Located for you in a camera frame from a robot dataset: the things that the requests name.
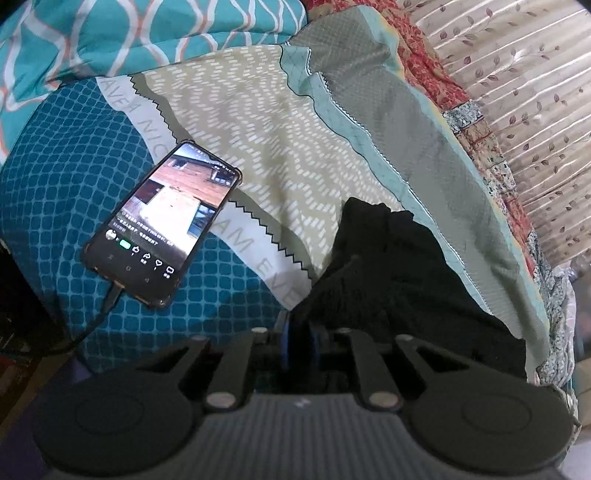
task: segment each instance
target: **ribbed gray surface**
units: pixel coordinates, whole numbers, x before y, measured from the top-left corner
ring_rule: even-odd
[[[57,471],[46,476],[46,480],[89,478]],[[441,463],[418,447],[397,416],[368,412],[348,394],[254,396],[238,412],[208,417],[187,447],[167,463],[144,473],[117,478],[482,480],[492,477],[464,473]],[[551,470],[515,478],[564,479]]]

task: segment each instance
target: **pillow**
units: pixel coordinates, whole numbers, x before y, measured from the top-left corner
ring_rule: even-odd
[[[0,166],[64,81],[283,43],[305,23],[299,0],[28,0],[0,26]]]

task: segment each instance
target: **metal screw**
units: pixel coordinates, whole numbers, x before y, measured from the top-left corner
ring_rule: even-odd
[[[206,402],[214,408],[231,408],[236,403],[236,397],[230,392],[215,392],[207,396]]]
[[[393,408],[399,401],[398,395],[390,392],[374,392],[369,396],[369,402],[379,408]]]

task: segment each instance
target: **black cloth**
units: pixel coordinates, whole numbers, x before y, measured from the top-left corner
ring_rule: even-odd
[[[525,341],[479,307],[429,228],[383,204],[345,203],[331,262],[290,322],[290,335],[309,322],[360,329],[381,343],[409,333],[526,378]]]

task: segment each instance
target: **gray-green fabric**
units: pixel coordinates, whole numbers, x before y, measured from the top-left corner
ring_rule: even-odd
[[[483,185],[458,161],[411,88],[384,66],[390,48],[374,39],[357,8],[313,22],[290,45],[310,49],[311,74],[322,74],[334,102],[368,130],[411,185],[494,315],[526,339],[532,371],[547,357],[548,334],[531,302],[524,301],[524,279],[499,218]]]

